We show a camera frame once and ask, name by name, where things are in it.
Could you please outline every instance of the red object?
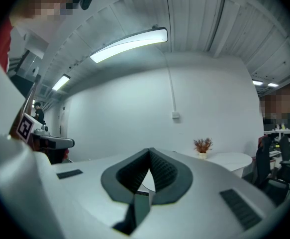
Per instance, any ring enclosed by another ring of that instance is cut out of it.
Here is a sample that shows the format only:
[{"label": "red object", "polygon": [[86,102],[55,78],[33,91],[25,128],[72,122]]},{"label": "red object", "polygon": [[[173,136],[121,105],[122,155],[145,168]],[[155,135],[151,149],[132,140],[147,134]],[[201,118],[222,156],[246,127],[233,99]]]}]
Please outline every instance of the red object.
[{"label": "red object", "polygon": [[266,134],[266,135],[264,135],[264,136],[262,136],[262,137],[259,138],[259,141],[258,141],[258,148],[260,148],[260,147],[263,146],[263,144],[262,144],[262,139],[263,139],[264,137],[268,137],[268,135]]},{"label": "red object", "polygon": [[8,52],[11,44],[11,31],[13,27],[10,19],[7,18],[0,27],[0,65],[4,72],[7,72]]},{"label": "red object", "polygon": [[69,149],[66,149],[65,152],[64,152],[64,156],[63,156],[63,159],[68,159],[69,158]]}]

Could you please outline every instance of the round table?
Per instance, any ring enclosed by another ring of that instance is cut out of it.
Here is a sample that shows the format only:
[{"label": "round table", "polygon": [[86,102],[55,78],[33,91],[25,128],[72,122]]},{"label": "round table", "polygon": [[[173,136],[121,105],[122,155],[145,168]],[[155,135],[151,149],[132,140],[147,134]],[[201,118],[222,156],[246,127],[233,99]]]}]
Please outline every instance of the round table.
[{"label": "round table", "polygon": [[[199,158],[198,155],[189,156],[193,158]],[[204,161],[220,165],[241,178],[243,169],[252,163],[252,157],[239,152],[209,153],[207,155],[207,159],[204,159]],[[144,181],[142,182],[142,185],[145,186],[147,189],[150,189],[151,191],[156,191],[154,178],[149,170]]]}]

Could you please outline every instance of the person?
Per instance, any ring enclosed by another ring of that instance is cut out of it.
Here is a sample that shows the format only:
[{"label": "person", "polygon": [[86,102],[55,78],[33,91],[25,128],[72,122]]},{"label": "person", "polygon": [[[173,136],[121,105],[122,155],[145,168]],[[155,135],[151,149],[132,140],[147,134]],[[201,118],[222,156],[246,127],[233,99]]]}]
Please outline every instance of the person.
[{"label": "person", "polygon": [[6,73],[9,67],[10,33],[18,22],[27,18],[54,20],[60,14],[61,4],[71,0],[19,0],[0,26],[0,65]]},{"label": "person", "polygon": [[41,109],[41,104],[39,102],[36,102],[34,104],[34,108],[35,108],[35,118],[38,122],[40,122],[41,124],[45,124],[44,122],[44,112]]}]

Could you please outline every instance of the fluorescent light fixture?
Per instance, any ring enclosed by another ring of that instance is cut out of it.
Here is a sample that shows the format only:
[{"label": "fluorescent light fixture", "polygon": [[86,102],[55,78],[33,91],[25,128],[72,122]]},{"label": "fluorescent light fixture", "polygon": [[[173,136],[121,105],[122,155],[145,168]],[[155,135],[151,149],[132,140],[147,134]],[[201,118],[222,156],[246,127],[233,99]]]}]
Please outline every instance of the fluorescent light fixture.
[{"label": "fluorescent light fixture", "polygon": [[55,91],[58,91],[60,87],[62,87],[65,83],[67,83],[70,80],[70,76],[63,74],[63,76],[58,80],[58,82],[54,85],[52,88]]},{"label": "fluorescent light fixture", "polygon": [[253,80],[253,84],[254,84],[254,85],[258,85],[258,86],[260,86],[260,85],[262,85],[262,84],[263,84],[263,82],[254,81],[254,80]]},{"label": "fluorescent light fixture", "polygon": [[269,83],[268,86],[276,88],[276,87],[278,86],[278,84],[275,84],[275,83]]},{"label": "fluorescent light fixture", "polygon": [[168,41],[167,29],[165,27],[157,27],[137,34],[129,35],[121,40],[115,41],[107,47],[95,52],[92,56],[90,56],[90,58],[96,63],[99,63],[106,58],[126,50],[166,41]]}]

